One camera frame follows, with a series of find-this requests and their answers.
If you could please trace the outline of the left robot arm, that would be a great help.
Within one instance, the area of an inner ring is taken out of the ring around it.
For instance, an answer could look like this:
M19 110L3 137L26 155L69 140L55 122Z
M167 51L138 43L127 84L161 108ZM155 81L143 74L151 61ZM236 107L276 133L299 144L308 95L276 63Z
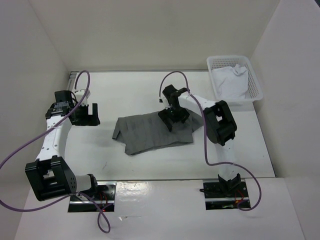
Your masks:
M95 127L100 124L98 105L89 113L90 92L61 90L45 114L49 133L34 162L27 163L25 173L39 201L81 192L88 200L98 197L100 188L93 174L76 176L65 160L66 143L72 126Z

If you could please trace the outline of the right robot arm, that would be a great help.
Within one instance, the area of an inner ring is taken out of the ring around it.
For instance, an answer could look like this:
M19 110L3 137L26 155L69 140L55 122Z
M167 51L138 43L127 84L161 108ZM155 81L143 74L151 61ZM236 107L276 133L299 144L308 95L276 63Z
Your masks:
M235 170L236 157L234 138L237 124L228 104L212 101L192 94L188 87L180 89L172 84L159 90L159 102L164 109L158 113L167 129L173 124L185 123L193 112L201 117L203 125L204 159L208 166L220 166L218 174L219 192L231 196L241 183L241 175Z

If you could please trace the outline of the grey pleated skirt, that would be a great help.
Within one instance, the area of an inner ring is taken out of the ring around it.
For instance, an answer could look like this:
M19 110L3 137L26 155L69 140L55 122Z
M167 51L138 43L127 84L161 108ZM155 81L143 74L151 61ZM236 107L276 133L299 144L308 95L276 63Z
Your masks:
M194 142L193 132L203 126L202 118L189 111L186 122L169 131L157 112L119 117L112 139L125 144L125 154L134 156L151 150L183 146Z

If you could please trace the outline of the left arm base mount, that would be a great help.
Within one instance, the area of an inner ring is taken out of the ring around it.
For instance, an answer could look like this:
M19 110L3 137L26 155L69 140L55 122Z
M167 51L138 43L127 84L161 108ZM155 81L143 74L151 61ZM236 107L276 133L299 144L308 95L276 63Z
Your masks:
M115 181L98 181L98 192L93 194L87 194L95 203L102 209L103 212L114 212L115 210L115 196L116 186ZM68 205L69 213L88 213L97 212L92 201L83 195L77 193L75 196L71 196Z

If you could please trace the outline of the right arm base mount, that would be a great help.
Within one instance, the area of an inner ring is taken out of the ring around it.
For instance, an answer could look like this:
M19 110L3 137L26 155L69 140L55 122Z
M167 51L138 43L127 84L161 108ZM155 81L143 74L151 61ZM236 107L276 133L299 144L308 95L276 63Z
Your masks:
M242 209L251 208L245 181L241 181L239 186L231 190L228 194L222 192L218 180L203 181L203 186L199 191L204 194L206 210L237 209L238 205Z

